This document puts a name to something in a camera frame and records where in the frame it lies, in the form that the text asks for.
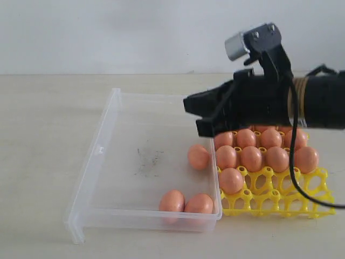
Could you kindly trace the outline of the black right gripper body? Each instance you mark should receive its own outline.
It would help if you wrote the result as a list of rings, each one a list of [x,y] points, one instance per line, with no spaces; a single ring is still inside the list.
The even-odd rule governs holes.
[[[245,126],[290,124],[288,94],[293,85],[291,62],[281,45],[255,56],[264,69],[255,75],[252,69],[234,73],[225,83],[236,83],[237,89],[221,101],[215,111],[229,110]]]

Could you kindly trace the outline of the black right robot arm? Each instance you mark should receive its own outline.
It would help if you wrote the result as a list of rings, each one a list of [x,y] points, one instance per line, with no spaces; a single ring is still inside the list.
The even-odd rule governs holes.
[[[298,126],[344,129],[344,71],[320,66],[294,77],[282,46],[252,53],[244,64],[255,61],[264,74],[240,70],[221,86],[184,98],[185,111],[198,116],[199,136],[215,137],[251,125],[292,125],[292,85],[298,95]]]

